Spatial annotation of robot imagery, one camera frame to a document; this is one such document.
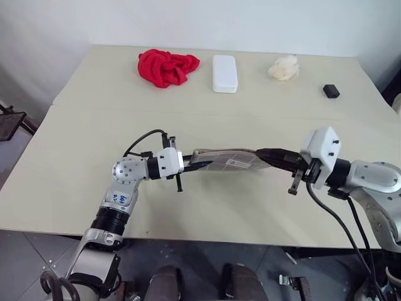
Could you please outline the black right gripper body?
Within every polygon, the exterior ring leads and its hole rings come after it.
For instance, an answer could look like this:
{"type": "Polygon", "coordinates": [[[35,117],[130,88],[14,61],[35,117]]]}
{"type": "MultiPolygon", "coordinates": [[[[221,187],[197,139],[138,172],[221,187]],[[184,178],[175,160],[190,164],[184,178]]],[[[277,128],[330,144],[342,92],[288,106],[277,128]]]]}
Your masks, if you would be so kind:
{"type": "Polygon", "coordinates": [[[321,161],[312,159],[307,163],[302,157],[297,158],[295,170],[292,172],[293,182],[288,189],[289,194],[297,194],[298,186],[301,181],[305,183],[315,183],[321,172],[321,161]]]}

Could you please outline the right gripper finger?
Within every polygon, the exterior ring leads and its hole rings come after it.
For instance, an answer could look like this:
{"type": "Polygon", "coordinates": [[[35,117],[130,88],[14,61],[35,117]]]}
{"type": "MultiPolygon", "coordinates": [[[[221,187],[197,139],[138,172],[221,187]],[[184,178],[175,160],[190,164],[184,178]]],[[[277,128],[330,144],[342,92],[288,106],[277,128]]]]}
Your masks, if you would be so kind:
{"type": "Polygon", "coordinates": [[[297,170],[297,158],[290,157],[262,157],[264,162],[272,167],[282,169],[289,172],[295,172],[297,170]]]}
{"type": "Polygon", "coordinates": [[[272,148],[258,149],[256,155],[264,161],[295,161],[299,157],[297,152],[272,148]]]}

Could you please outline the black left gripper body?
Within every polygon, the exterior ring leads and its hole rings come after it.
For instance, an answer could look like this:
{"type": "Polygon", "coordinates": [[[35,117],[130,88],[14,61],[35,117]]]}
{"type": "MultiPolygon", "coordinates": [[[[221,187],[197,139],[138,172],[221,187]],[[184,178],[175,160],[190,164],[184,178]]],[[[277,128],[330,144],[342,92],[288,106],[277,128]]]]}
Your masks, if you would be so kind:
{"type": "Polygon", "coordinates": [[[175,137],[168,138],[162,134],[163,149],[160,151],[160,177],[170,179],[175,177],[177,191],[182,192],[180,173],[184,170],[182,152],[175,147],[175,137]]]}

